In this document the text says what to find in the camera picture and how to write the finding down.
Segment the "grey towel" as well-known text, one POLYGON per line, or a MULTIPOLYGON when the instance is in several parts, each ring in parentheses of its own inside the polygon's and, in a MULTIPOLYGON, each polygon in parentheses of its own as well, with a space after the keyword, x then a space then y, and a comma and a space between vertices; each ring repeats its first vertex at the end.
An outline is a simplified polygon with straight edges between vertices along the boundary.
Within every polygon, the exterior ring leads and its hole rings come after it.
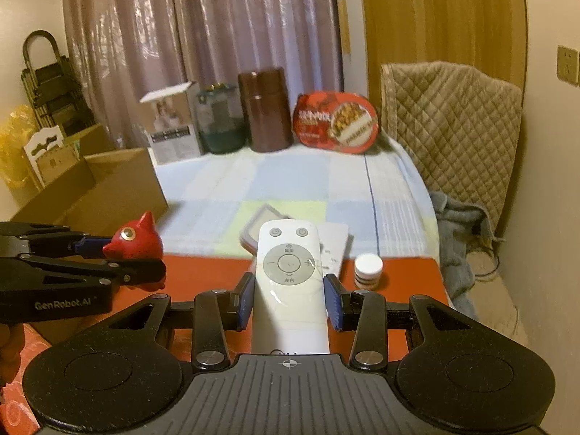
POLYGON ((478 282, 486 283, 500 268, 493 249, 498 241, 489 213, 478 204, 462 202, 441 191, 430 197, 439 230, 439 268, 453 306, 474 320, 479 316, 469 292, 478 282), (482 271, 473 271, 468 254, 480 252, 489 258, 482 271))

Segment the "brown cardboard box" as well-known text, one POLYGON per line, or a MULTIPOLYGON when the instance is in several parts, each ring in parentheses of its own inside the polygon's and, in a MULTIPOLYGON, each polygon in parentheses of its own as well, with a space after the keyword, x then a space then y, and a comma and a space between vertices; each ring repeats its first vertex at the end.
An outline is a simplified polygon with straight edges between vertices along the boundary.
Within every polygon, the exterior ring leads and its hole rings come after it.
POLYGON ((122 225, 150 211, 158 220, 168 203, 145 148, 96 152, 110 143, 101 125, 80 133, 80 161, 28 200, 10 218, 16 222, 65 225, 97 236, 111 236, 122 225), (87 156, 82 149, 95 143, 87 156))

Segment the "white product carton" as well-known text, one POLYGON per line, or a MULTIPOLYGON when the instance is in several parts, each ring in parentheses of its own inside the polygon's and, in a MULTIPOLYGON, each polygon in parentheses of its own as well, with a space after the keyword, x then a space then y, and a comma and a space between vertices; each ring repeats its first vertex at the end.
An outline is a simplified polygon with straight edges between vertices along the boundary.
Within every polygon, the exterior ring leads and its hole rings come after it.
POLYGON ((155 162, 165 165, 204 154, 196 121, 197 82, 154 90, 140 99, 141 123, 155 162))

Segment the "checked pastel tablecloth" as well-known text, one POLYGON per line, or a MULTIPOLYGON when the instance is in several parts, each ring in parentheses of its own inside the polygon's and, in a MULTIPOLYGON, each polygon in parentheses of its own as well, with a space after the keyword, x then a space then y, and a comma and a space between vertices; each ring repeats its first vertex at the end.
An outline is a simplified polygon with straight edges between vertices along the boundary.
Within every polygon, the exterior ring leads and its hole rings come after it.
POLYGON ((349 228, 347 253, 439 257, 435 211, 411 157, 382 134, 365 154, 295 144, 158 166, 169 208, 157 222, 166 252, 244 257, 240 234, 261 205, 349 228))

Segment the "white cardboard insert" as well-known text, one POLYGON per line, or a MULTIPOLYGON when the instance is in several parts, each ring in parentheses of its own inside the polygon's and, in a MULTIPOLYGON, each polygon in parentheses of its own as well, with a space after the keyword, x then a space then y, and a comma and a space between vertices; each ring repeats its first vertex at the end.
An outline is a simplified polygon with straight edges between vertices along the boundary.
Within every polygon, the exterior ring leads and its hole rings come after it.
POLYGON ((40 190, 80 161, 76 147, 64 143, 59 127, 42 128, 34 133, 24 151, 40 190))

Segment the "white oval remote control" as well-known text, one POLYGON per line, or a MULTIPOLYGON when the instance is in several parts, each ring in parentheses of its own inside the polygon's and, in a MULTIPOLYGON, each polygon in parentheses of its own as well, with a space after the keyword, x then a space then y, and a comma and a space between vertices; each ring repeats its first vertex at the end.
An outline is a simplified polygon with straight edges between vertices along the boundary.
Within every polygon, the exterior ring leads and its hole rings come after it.
POLYGON ((329 352, 319 232, 305 220, 277 219, 258 231, 252 352, 329 352))

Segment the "black folding ladder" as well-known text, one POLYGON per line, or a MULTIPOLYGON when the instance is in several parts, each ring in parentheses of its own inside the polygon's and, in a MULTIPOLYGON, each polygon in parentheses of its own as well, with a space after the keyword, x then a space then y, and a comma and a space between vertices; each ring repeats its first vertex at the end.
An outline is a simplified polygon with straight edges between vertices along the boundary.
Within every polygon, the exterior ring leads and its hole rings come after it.
POLYGON ((70 60, 60 54, 51 33, 43 29, 30 33, 22 45, 22 58, 26 68, 22 70, 21 81, 39 129, 58 127, 64 137, 70 137, 96 124, 70 60), (35 69, 29 47, 40 37, 50 43, 55 61, 35 69))

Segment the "red instant rice bowl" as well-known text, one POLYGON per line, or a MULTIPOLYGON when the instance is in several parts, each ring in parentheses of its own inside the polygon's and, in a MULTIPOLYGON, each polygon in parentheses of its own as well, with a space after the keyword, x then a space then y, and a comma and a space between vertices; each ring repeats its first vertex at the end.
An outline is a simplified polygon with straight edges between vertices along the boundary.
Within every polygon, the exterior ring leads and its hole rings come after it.
POLYGON ((307 147, 349 154, 365 153, 381 130, 370 100, 341 91, 301 94, 292 126, 298 141, 307 147))

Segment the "wall power socket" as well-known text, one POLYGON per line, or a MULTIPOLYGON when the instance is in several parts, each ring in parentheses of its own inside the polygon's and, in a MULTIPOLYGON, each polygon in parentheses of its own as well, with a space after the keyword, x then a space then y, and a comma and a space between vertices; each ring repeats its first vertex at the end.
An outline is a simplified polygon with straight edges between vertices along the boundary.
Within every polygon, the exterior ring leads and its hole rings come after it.
POLYGON ((578 85, 579 52, 576 49, 558 45, 556 53, 556 76, 558 80, 578 85))

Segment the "green glass jar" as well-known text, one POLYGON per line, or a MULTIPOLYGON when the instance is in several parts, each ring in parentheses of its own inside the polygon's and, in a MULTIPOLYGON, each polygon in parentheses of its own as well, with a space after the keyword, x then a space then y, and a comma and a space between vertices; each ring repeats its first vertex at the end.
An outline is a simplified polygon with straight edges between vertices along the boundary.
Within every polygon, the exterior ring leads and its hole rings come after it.
POLYGON ((247 126, 237 86, 217 83, 196 95, 196 116, 204 146, 226 154, 246 144, 247 126))

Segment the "red Doraemon figurine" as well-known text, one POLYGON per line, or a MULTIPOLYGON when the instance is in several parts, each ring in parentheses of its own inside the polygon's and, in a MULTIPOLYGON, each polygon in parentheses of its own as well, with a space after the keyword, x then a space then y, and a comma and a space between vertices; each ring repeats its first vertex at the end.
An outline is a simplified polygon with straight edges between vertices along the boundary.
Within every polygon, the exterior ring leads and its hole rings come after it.
POLYGON ((123 225, 111 241, 102 248, 104 257, 111 260, 162 259, 163 244, 152 213, 145 213, 138 220, 123 225))

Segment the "beige quilted chair cover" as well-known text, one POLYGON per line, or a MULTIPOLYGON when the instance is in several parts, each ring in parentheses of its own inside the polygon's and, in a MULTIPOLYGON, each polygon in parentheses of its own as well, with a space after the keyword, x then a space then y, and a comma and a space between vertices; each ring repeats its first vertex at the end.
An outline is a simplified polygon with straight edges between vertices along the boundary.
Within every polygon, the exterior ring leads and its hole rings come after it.
POLYGON ((522 121, 515 84, 443 61, 381 66, 381 123, 430 191, 479 205, 495 227, 522 121))

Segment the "long white remote control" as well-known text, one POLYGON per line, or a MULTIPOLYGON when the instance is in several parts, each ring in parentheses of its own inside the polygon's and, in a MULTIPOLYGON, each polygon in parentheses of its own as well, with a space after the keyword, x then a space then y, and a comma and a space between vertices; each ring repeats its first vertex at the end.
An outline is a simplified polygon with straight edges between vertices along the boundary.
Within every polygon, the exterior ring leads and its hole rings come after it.
POLYGON ((339 278, 349 243, 349 227, 346 224, 323 223, 318 226, 318 231, 323 275, 333 274, 339 278))

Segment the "brown cylindrical canister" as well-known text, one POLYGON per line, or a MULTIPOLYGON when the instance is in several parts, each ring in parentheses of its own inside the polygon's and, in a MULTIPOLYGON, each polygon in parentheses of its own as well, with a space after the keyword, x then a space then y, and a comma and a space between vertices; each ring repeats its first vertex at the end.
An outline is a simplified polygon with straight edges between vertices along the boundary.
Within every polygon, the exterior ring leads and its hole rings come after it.
POLYGON ((293 134, 284 69, 240 73, 238 83, 251 149, 268 153, 288 148, 293 134))

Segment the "small white striped jar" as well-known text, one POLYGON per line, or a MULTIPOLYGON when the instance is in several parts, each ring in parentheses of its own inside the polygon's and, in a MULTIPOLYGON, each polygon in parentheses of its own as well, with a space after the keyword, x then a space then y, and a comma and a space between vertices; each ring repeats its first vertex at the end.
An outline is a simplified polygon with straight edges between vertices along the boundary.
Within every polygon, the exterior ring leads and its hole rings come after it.
POLYGON ((378 287, 384 262, 373 253, 362 253, 354 261, 354 282, 359 289, 372 291, 378 287))

